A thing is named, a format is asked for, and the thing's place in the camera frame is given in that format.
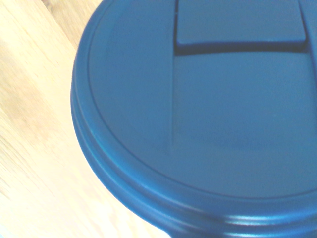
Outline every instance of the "trash can lid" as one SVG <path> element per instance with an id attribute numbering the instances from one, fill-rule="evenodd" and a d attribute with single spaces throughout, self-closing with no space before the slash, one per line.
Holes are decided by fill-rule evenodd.
<path id="1" fill-rule="evenodd" d="M 99 179 L 172 236 L 315 237 L 316 11 L 308 0 L 103 1 L 71 92 Z"/>

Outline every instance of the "blue plastic container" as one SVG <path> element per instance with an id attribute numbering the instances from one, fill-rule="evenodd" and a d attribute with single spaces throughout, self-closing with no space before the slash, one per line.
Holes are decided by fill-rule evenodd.
<path id="1" fill-rule="evenodd" d="M 317 237 L 317 1 L 107 0 L 73 71 L 81 148 L 173 238 Z"/>

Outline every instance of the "light wood table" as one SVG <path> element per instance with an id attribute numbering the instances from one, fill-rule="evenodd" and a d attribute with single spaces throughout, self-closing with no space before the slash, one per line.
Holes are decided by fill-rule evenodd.
<path id="1" fill-rule="evenodd" d="M 70 113 L 76 49 L 101 0 L 0 0 L 0 238 L 166 238 L 102 185 Z"/>

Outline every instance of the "blue lid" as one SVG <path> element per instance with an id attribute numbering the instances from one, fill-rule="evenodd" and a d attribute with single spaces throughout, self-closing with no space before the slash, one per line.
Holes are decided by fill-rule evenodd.
<path id="1" fill-rule="evenodd" d="M 315 238 L 316 12 L 310 0 L 103 1 L 71 92 L 94 172 L 174 238 Z"/>

